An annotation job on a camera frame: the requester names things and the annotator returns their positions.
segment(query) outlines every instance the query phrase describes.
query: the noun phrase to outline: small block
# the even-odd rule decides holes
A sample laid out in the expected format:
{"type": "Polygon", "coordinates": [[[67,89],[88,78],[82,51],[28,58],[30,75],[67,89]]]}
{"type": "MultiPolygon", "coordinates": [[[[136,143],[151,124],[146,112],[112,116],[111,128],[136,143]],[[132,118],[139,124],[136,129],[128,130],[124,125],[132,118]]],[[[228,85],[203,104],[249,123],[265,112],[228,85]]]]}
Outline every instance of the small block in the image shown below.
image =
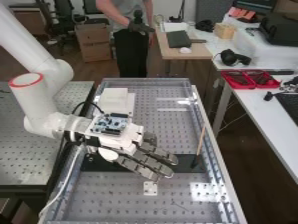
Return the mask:
{"type": "Polygon", "coordinates": [[[144,195],[146,196],[157,196],[159,195],[159,189],[157,189],[157,183],[154,181],[144,182],[144,195]]]}

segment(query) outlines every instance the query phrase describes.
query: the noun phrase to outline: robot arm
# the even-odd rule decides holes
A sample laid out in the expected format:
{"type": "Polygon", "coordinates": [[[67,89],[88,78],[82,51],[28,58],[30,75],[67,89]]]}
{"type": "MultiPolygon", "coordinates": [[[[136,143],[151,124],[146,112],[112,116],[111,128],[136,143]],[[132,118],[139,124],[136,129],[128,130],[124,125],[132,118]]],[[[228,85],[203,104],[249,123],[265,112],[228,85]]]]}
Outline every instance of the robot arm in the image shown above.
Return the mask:
{"type": "Polygon", "coordinates": [[[164,163],[177,165],[177,157],[157,147],[155,134],[144,133],[144,127],[134,124],[127,114],[102,114],[94,120],[72,115],[66,130],[68,141],[76,143],[86,138],[106,160],[152,181],[173,177],[173,170],[164,163]]]}
{"type": "Polygon", "coordinates": [[[112,111],[92,120],[59,112],[54,96],[72,80],[74,70],[66,61],[54,59],[3,4],[0,28],[0,45],[30,71],[10,82],[26,113],[27,131],[56,139],[66,135],[75,143],[84,139],[110,162],[154,181],[171,178],[173,171],[160,161],[176,165],[177,157],[157,147],[156,136],[132,123],[128,114],[112,111]]]}

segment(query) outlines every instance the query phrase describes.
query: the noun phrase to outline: red tray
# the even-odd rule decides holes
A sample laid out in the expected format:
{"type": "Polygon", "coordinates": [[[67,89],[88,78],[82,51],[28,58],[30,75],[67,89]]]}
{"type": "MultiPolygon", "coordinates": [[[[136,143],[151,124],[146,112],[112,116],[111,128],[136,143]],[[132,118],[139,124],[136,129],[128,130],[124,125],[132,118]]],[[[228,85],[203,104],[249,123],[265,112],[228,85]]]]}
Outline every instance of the red tray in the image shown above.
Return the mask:
{"type": "Polygon", "coordinates": [[[233,89],[255,89],[256,83],[249,76],[239,70],[223,71],[221,75],[233,89]]]}
{"type": "Polygon", "coordinates": [[[244,73],[253,80],[257,88],[260,89],[280,88],[281,83],[272,77],[272,75],[268,72],[261,70],[248,70],[244,71],[244,73]]]}

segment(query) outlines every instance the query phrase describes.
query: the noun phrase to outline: monitor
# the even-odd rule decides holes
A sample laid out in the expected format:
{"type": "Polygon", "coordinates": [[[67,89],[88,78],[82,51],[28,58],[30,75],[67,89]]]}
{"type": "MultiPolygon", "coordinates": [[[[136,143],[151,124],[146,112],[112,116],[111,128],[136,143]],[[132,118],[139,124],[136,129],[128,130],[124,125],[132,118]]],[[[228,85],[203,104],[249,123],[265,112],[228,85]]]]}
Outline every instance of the monitor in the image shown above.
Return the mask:
{"type": "Polygon", "coordinates": [[[96,7],[96,0],[84,0],[84,10],[86,14],[103,14],[103,12],[96,7]]]}
{"type": "Polygon", "coordinates": [[[271,13],[277,5],[277,0],[236,0],[235,6],[261,14],[271,13]]]}

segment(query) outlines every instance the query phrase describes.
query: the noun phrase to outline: black pants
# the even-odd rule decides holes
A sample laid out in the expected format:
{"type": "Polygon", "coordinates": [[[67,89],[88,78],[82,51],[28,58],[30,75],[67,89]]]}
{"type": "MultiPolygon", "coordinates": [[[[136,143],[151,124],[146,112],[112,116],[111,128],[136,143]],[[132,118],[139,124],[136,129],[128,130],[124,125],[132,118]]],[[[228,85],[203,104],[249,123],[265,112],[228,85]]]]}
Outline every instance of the black pants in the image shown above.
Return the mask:
{"type": "Polygon", "coordinates": [[[120,77],[147,77],[150,36],[130,30],[115,33],[120,77]]]}

